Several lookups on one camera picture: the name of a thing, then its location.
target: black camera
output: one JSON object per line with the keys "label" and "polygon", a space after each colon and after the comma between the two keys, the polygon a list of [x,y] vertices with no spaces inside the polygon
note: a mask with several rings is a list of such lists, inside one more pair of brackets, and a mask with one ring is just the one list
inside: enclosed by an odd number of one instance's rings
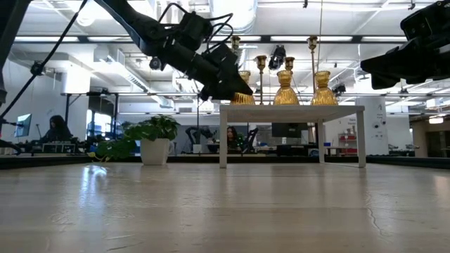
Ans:
{"label": "black camera", "polygon": [[269,69],[270,70],[277,70],[279,69],[282,64],[284,63],[284,59],[286,58],[286,50],[284,49],[283,45],[276,45],[276,48],[274,50],[274,53],[272,54],[272,57],[270,57],[269,61]]}
{"label": "black camera", "polygon": [[161,69],[161,60],[158,57],[152,57],[150,60],[150,69],[152,70],[160,70]]}

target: person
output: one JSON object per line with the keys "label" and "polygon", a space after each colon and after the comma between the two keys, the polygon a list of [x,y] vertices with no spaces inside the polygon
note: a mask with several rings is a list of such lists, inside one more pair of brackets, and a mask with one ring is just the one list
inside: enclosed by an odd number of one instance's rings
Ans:
{"label": "person", "polygon": [[229,150],[240,150],[238,145],[238,132],[233,126],[226,129],[226,144]]}
{"label": "person", "polygon": [[41,143],[51,143],[54,141],[70,141],[72,134],[64,119],[60,115],[55,115],[50,118],[50,129],[41,138]]}

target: white pillar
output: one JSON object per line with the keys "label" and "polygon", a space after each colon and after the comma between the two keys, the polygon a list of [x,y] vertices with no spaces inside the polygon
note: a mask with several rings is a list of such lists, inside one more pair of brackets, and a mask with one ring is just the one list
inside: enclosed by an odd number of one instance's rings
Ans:
{"label": "white pillar", "polygon": [[[74,65],[67,69],[62,76],[62,93],[86,93],[89,92],[91,85],[91,74],[85,69]],[[69,117],[67,126],[74,137],[80,140],[86,138],[86,113],[89,105],[89,97],[80,96],[69,107]]]}
{"label": "white pillar", "polygon": [[388,155],[386,104],[383,97],[360,97],[356,105],[364,105],[364,132],[367,155]]}

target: white table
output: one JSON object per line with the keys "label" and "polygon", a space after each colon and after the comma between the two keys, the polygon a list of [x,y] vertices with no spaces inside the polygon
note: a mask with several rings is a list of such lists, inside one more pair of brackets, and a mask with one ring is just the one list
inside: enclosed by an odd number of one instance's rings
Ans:
{"label": "white table", "polygon": [[325,162],[323,123],[356,114],[356,140],[359,167],[366,166],[366,142],[364,138],[364,106],[360,105],[220,105],[220,156],[221,168],[226,168],[228,122],[273,122],[318,124],[319,162]]}

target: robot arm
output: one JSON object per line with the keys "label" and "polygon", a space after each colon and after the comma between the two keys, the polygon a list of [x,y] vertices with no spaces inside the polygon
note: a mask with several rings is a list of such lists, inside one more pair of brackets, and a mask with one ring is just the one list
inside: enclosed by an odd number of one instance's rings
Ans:
{"label": "robot arm", "polygon": [[133,42],[147,56],[161,61],[161,70],[166,64],[185,73],[204,85],[200,97],[207,100],[231,100],[235,92],[252,95],[252,90],[240,78],[237,56],[224,43],[209,49],[202,55],[195,51],[212,36],[213,26],[195,12],[188,13],[177,4],[185,14],[179,25],[161,24],[158,21],[135,11],[126,0],[94,0],[118,21],[129,33]]}
{"label": "robot arm", "polygon": [[361,61],[372,88],[393,87],[400,79],[419,84],[450,78],[450,0],[437,1],[400,23],[408,41],[385,55]]}

